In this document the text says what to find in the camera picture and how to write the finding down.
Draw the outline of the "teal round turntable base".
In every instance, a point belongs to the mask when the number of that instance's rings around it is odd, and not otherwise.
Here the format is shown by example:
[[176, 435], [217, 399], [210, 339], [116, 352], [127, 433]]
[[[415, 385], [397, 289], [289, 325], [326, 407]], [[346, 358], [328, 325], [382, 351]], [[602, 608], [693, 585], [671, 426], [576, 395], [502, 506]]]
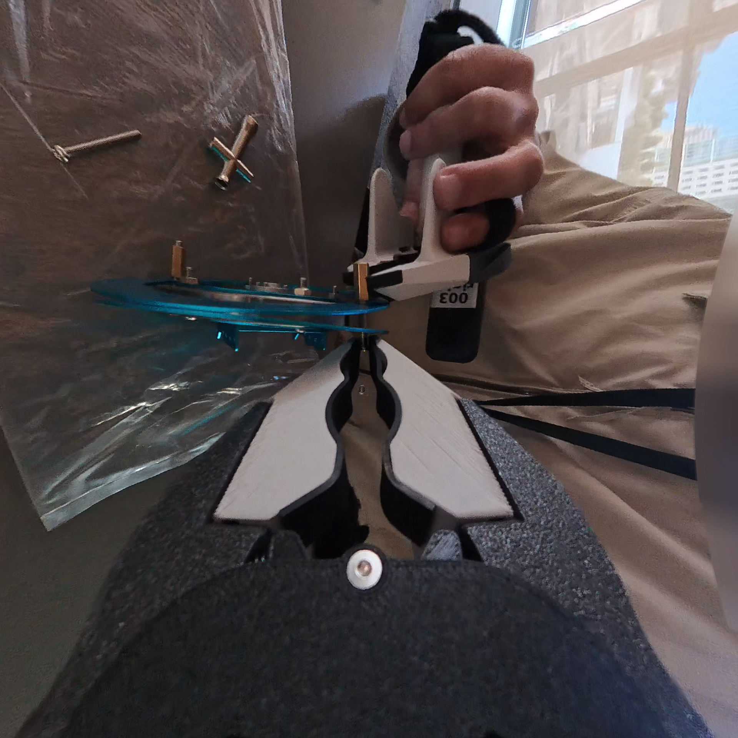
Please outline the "teal round turntable base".
[[286, 335], [319, 351], [329, 334], [345, 331], [365, 340], [383, 332], [368, 326], [367, 317], [389, 307], [388, 299], [370, 295], [361, 283], [319, 288], [306, 278], [296, 284], [197, 278], [180, 241], [172, 246], [168, 277], [110, 278], [90, 290], [107, 306], [211, 323], [217, 339], [234, 351], [245, 334]]

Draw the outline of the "large window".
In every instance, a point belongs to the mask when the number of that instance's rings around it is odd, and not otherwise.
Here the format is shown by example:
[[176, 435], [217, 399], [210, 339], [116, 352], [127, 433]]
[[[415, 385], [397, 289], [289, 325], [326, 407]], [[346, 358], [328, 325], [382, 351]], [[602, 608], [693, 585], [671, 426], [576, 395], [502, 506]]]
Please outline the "large window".
[[502, 2], [497, 30], [563, 156], [735, 212], [736, 1]]

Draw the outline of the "person's right hand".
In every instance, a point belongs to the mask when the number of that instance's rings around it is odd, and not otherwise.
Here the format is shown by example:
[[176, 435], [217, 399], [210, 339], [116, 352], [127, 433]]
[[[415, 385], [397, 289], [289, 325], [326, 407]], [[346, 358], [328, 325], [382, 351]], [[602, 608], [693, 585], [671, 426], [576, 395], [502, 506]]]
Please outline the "person's right hand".
[[500, 232], [490, 224], [485, 202], [522, 198], [542, 177], [533, 81], [533, 61], [521, 52], [468, 45], [429, 69], [400, 111], [399, 150], [408, 163], [403, 216], [419, 223], [426, 158], [463, 153], [433, 184], [437, 208], [449, 214], [440, 230], [449, 253], [474, 249]]

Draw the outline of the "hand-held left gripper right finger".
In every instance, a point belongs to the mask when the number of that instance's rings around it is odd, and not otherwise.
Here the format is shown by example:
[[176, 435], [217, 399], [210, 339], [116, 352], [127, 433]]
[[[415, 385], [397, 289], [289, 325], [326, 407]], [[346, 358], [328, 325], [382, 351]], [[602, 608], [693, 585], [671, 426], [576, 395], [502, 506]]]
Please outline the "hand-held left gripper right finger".
[[514, 519], [514, 502], [460, 397], [384, 340], [371, 346], [376, 410], [387, 425], [380, 502], [413, 545], [438, 530]]

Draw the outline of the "large clear plastic bag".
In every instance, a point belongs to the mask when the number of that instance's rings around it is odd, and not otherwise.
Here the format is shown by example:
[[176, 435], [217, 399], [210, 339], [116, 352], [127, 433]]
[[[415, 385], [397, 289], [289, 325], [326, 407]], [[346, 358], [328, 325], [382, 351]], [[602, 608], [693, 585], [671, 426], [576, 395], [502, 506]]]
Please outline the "large clear plastic bag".
[[[290, 377], [289, 337], [103, 305], [110, 278], [306, 272], [280, 2], [2, 2], [2, 428], [52, 530], [207, 450]], [[214, 185], [246, 115], [251, 183]], [[123, 131], [76, 156], [53, 145]]]

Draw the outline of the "metal cross socket wrench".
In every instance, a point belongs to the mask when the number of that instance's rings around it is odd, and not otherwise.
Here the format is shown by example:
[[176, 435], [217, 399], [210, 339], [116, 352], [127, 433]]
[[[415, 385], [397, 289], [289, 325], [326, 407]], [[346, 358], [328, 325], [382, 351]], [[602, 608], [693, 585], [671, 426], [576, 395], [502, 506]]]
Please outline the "metal cross socket wrench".
[[222, 161], [221, 172], [214, 179], [214, 185], [220, 190], [227, 190], [235, 176], [251, 183], [254, 174], [241, 160], [241, 155], [258, 132], [258, 122], [252, 115], [246, 115], [235, 137], [234, 143], [226, 145], [217, 137], [208, 144], [208, 149]]

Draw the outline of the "person's beige jacket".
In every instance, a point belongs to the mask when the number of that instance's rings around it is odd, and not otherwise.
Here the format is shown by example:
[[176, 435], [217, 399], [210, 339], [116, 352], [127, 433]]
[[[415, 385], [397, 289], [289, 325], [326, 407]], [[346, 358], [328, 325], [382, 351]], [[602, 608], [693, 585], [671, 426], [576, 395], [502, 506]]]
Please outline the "person's beige jacket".
[[[507, 394], [688, 388], [709, 292], [685, 283], [682, 266], [645, 257], [607, 258], [593, 240], [518, 248], [486, 289], [474, 362], [425, 354], [429, 299], [370, 316], [427, 371]], [[725, 624], [696, 483], [559, 440], [512, 429], [563, 484], [604, 545], [647, 637], [710, 724], [736, 718], [736, 633]]]

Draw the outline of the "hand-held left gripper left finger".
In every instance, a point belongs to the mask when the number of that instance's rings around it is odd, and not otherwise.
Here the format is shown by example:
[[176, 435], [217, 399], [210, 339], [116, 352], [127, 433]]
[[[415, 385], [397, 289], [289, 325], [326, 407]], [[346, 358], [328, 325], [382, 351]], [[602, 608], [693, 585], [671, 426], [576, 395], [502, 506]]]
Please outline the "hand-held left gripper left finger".
[[361, 342], [348, 341], [281, 390], [217, 504], [217, 522], [295, 532], [318, 558], [361, 542], [341, 431], [353, 413]]

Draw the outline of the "long metal screw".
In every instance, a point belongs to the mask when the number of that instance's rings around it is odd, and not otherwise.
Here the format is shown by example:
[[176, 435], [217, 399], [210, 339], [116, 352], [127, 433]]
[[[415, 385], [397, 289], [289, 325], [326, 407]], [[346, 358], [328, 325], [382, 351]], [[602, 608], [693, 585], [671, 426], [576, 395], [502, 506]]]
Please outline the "long metal screw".
[[58, 161], [67, 164], [76, 156], [100, 151], [117, 145], [133, 143], [140, 140], [141, 137], [142, 132], [134, 129], [73, 145], [53, 145], [51, 152]]

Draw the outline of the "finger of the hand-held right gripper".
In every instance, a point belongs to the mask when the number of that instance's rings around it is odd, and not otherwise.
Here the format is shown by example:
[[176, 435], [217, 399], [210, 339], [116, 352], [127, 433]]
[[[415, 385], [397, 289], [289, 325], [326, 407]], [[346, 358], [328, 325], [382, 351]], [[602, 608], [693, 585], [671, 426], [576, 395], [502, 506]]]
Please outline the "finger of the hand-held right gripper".
[[367, 264], [367, 276], [369, 278], [402, 278], [405, 266], [417, 259], [417, 249], [406, 247], [390, 251], [389, 253], [370, 254], [366, 252], [361, 255], [355, 263], [346, 269], [346, 277], [354, 276], [354, 267], [359, 263]]
[[394, 261], [369, 274], [369, 294], [393, 301], [423, 297], [435, 291], [461, 286], [469, 280], [471, 261], [467, 254], [444, 254], [422, 261]]

